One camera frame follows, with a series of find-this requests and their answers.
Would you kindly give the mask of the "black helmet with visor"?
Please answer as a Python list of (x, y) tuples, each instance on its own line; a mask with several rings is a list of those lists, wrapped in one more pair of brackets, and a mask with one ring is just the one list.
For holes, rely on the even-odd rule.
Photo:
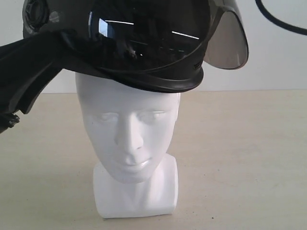
[(203, 63), (249, 58), (234, 0), (25, 0), (22, 20), (22, 39), (0, 48), (1, 132), (62, 70), (178, 93), (201, 84)]

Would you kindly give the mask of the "white mannequin head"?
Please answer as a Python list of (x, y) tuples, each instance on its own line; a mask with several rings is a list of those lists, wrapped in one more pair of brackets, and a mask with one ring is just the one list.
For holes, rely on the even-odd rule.
[(83, 124), (98, 158), (94, 200), (106, 218), (171, 214), (178, 201), (176, 158), (168, 154), (180, 93), (134, 89), (77, 73)]

